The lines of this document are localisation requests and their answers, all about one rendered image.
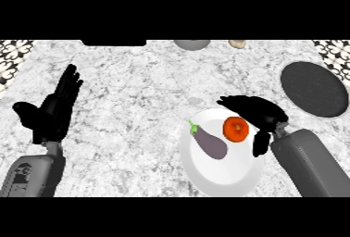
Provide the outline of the white plate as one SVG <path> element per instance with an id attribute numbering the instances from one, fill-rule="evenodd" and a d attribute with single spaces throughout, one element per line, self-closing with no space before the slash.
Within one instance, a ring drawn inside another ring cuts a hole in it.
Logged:
<path id="1" fill-rule="evenodd" d="M 179 161 L 194 188 L 206 196 L 244 196 L 258 183 L 264 159 L 252 156 L 255 127 L 247 125 L 247 137 L 240 143 L 228 141 L 222 135 L 222 123 L 237 114 L 224 108 L 209 108 L 187 120 L 179 136 Z M 190 134 L 190 124 L 215 136 L 227 145 L 221 159 L 212 159 L 203 152 Z"/>

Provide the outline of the grey bowl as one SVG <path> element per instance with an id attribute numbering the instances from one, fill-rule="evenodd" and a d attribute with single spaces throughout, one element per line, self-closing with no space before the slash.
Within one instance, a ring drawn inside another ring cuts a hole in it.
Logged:
<path id="1" fill-rule="evenodd" d="M 174 40 L 174 44 L 184 50 L 196 51 L 203 49 L 208 44 L 209 40 Z"/>

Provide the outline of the dark grey pan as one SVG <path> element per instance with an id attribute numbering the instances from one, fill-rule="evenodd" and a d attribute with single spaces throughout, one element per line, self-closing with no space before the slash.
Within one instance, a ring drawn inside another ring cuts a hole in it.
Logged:
<path id="1" fill-rule="evenodd" d="M 333 118 L 348 108 L 348 92 L 335 74 L 318 64 L 305 61 L 289 63 L 280 73 L 284 95 L 308 114 Z"/>

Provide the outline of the black appliance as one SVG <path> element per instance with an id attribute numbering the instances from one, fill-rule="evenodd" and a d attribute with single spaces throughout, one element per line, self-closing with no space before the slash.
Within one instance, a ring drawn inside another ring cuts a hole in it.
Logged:
<path id="1" fill-rule="evenodd" d="M 143 46 L 146 45 L 146 40 L 107 40 L 107 39 L 97 39 L 97 40 L 81 40 L 82 44 L 86 46 Z"/>

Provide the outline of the purple eggplant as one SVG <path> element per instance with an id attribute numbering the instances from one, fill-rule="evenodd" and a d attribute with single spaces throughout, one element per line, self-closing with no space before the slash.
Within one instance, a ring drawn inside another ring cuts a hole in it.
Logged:
<path id="1" fill-rule="evenodd" d="M 188 125 L 190 135 L 203 153 L 215 160 L 222 159 L 228 151 L 225 143 L 215 136 L 206 133 L 197 124 L 188 122 Z"/>

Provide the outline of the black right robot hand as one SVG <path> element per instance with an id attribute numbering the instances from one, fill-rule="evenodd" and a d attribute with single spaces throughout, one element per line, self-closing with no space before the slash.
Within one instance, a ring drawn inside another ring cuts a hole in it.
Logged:
<path id="1" fill-rule="evenodd" d="M 233 111 L 244 121 L 258 129 L 252 141 L 252 156 L 258 157 L 267 152 L 270 134 L 284 132 L 287 116 L 280 107 L 258 96 L 221 96 L 216 104 Z"/>

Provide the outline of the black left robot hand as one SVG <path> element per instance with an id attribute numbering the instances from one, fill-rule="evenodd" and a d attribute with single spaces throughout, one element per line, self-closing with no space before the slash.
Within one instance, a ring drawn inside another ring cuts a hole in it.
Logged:
<path id="1" fill-rule="evenodd" d="M 32 143 L 58 142 L 67 132 L 72 106 L 76 101 L 82 80 L 76 66 L 66 66 L 58 79 L 54 93 L 50 94 L 41 106 L 27 102 L 16 102 L 11 106 L 21 125 L 32 130 Z"/>

